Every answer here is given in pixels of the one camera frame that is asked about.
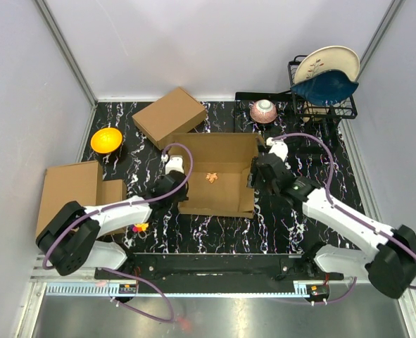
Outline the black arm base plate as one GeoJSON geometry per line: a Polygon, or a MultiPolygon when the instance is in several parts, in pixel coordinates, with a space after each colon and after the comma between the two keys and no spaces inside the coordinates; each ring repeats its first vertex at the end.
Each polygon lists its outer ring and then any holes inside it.
{"type": "Polygon", "coordinates": [[[136,253],[118,269],[147,280],[171,275],[259,275],[273,280],[342,280],[341,273],[325,273],[311,257],[262,253],[136,253]]]}

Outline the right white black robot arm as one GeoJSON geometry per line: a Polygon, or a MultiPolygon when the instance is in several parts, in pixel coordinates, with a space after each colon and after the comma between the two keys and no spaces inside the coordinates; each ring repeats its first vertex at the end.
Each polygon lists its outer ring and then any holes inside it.
{"type": "Polygon", "coordinates": [[[416,234],[406,225],[377,222],[337,199],[306,177],[296,177],[277,154],[253,158],[248,184],[269,194],[275,206],[291,208],[332,228],[356,249],[316,244],[302,261],[310,279],[325,273],[363,278],[383,295],[400,298],[416,278],[416,234]]]}

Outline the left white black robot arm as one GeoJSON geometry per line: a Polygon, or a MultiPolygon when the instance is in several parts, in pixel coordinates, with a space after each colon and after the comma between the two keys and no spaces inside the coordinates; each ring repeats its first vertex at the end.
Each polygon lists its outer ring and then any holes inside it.
{"type": "Polygon", "coordinates": [[[188,178],[176,170],[159,177],[144,196],[103,206],[70,201],[39,233],[36,245],[44,254],[42,268],[67,276],[81,267],[110,268],[120,279],[134,272],[134,261],[115,243],[99,238],[116,230],[152,221],[162,208],[187,198],[188,178]]]}

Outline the small orange red toy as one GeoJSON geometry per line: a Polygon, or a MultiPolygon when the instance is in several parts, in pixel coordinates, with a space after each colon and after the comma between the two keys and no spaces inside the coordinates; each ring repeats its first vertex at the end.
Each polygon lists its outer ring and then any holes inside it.
{"type": "Polygon", "coordinates": [[[205,180],[207,180],[210,184],[214,183],[218,179],[217,173],[207,173],[205,180]]]}

